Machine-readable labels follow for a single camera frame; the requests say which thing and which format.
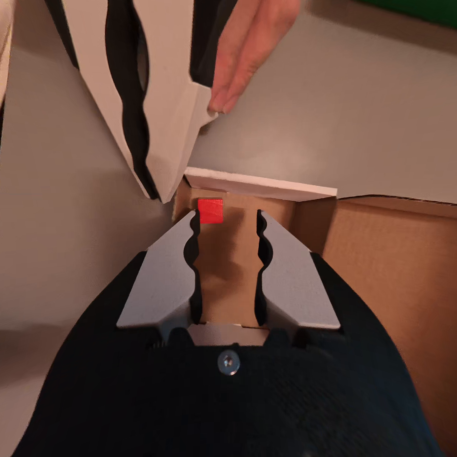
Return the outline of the person's left hand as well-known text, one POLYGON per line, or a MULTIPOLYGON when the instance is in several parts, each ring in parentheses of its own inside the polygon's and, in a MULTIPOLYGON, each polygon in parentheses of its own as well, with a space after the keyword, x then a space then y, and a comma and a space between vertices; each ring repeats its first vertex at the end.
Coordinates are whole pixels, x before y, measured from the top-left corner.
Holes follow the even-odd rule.
POLYGON ((209 112, 228 114, 294 25, 299 0, 239 0, 218 40, 209 112))

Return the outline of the red cube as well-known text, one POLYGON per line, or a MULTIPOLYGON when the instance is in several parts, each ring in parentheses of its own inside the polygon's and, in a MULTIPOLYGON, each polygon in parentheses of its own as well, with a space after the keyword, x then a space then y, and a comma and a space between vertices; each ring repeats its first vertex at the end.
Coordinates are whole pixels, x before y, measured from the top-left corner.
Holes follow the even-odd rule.
POLYGON ((199 198, 197 208, 200 224, 222 224, 224 222, 224 200, 222 198, 199 198))

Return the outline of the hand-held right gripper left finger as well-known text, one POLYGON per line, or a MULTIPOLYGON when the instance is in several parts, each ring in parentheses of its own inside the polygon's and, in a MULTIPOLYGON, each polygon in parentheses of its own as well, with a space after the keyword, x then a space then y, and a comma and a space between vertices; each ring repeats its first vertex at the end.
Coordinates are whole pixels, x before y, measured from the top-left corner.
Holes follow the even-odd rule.
POLYGON ((200 323, 199 234, 200 214, 191 210, 148 248, 117 328, 171 331, 200 323))

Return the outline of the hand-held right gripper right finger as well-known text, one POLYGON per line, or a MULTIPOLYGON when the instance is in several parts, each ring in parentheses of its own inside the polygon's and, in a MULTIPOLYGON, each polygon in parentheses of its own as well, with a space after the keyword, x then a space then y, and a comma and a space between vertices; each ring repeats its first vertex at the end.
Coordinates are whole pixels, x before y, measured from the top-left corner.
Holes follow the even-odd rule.
POLYGON ((266 211, 256 233, 262 267, 255 288, 255 318, 268 329, 340 329, 311 251, 266 211))

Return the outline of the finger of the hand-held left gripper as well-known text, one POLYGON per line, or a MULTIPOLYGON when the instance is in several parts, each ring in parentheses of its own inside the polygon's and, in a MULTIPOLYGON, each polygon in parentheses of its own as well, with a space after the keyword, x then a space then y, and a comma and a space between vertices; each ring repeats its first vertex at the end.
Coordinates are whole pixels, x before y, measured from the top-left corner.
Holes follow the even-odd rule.
POLYGON ((133 157, 124 136, 122 99, 106 55, 108 1, 64 0, 62 3, 81 76, 141 190, 156 199, 134 171, 133 157))
POLYGON ((185 173, 208 113, 211 89, 190 75, 193 1, 135 0, 144 31, 149 79, 143 102, 149 129, 146 166, 160 200, 169 202, 185 173))

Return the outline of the white cardboard mailer box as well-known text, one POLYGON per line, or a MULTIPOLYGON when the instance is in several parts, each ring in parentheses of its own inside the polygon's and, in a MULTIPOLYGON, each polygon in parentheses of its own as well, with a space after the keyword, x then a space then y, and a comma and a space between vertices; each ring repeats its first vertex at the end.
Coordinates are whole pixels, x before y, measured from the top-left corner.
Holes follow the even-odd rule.
POLYGON ((447 456, 456 456, 456 205, 337 198, 334 188, 189 167, 173 221, 222 199, 223 222, 199 238, 203 323, 258 327, 256 211, 265 210, 352 287, 381 321, 447 456))

